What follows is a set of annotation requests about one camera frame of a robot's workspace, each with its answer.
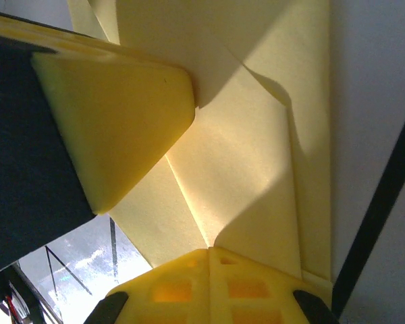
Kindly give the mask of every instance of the yellow plastic piece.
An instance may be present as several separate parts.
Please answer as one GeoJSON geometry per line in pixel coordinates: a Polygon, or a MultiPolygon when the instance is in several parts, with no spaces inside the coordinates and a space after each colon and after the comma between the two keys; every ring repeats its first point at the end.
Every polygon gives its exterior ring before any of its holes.
{"type": "Polygon", "coordinates": [[[67,7],[74,30],[105,41],[108,39],[87,0],[68,1],[67,7]]]}
{"type": "Polygon", "coordinates": [[[113,208],[194,119],[183,70],[44,53],[32,64],[95,213],[113,208]]]}
{"type": "Polygon", "coordinates": [[[294,290],[314,287],[223,248],[195,250],[124,283],[116,324],[307,324],[294,290]]]}
{"type": "Polygon", "coordinates": [[[222,248],[209,249],[211,322],[307,324],[293,296],[307,283],[222,248]]]}
{"type": "Polygon", "coordinates": [[[207,324],[209,251],[195,250],[114,290],[130,298],[115,324],[207,324]]]}
{"type": "MultiPolygon", "coordinates": [[[[330,1],[259,1],[258,5],[247,0],[178,1],[186,6],[195,25],[209,28],[289,109],[302,269],[329,281],[330,1]]],[[[120,2],[131,1],[118,0],[114,4],[119,7],[120,2]]],[[[126,21],[122,21],[122,38],[135,33],[135,28],[123,28],[126,21]]]]}

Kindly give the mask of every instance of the square hole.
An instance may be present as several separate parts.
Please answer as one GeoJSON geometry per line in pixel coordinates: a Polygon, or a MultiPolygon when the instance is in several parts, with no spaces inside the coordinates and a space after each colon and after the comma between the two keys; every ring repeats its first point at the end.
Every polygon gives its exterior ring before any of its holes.
{"type": "Polygon", "coordinates": [[[232,310],[233,324],[282,324],[278,310],[235,307],[232,310]]]}
{"type": "Polygon", "coordinates": [[[268,298],[269,290],[259,279],[229,279],[228,294],[230,298],[268,298]]]}
{"type": "Polygon", "coordinates": [[[189,302],[192,300],[190,280],[167,280],[157,282],[152,290],[153,302],[189,302]]]}

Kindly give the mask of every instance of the yellow paper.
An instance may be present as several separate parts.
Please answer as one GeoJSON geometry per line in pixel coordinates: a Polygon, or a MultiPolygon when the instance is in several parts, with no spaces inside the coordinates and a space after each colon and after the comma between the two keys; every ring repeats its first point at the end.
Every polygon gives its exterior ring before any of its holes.
{"type": "Polygon", "coordinates": [[[194,120],[184,70],[80,51],[35,53],[32,65],[93,213],[112,209],[194,120]]]}
{"type": "Polygon", "coordinates": [[[302,268],[330,279],[328,0],[181,2],[290,109],[302,268]]]}
{"type": "Polygon", "coordinates": [[[207,248],[165,157],[109,214],[153,267],[207,248]]]}
{"type": "Polygon", "coordinates": [[[194,76],[196,121],[167,157],[206,243],[222,231],[219,245],[301,277],[285,107],[178,2],[118,1],[116,9],[122,45],[194,76]],[[176,173],[183,168],[189,174],[176,173]],[[231,234],[238,229],[245,248],[231,234]]]}
{"type": "Polygon", "coordinates": [[[86,0],[93,8],[93,12],[99,19],[102,29],[107,35],[108,41],[120,44],[119,29],[114,19],[116,15],[115,1],[86,0]]]}
{"type": "Polygon", "coordinates": [[[68,1],[67,6],[72,26],[76,32],[104,41],[107,40],[107,36],[87,0],[71,0],[68,1]]]}

